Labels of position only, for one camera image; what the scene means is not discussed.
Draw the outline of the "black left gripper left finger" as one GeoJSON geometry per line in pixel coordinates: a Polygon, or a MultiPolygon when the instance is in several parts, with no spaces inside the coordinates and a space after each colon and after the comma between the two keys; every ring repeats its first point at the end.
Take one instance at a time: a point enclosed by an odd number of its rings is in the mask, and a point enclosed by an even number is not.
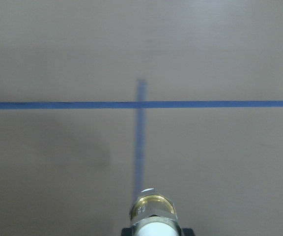
{"type": "Polygon", "coordinates": [[[121,236],[133,236],[132,228],[123,228],[121,230],[121,236]]]}

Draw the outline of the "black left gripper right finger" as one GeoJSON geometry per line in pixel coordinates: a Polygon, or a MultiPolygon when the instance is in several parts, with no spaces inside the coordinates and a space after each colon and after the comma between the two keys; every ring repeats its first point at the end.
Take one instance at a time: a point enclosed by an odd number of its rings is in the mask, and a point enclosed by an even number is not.
{"type": "Polygon", "coordinates": [[[194,236],[194,230],[192,228],[182,228],[181,235],[182,236],[194,236]]]}

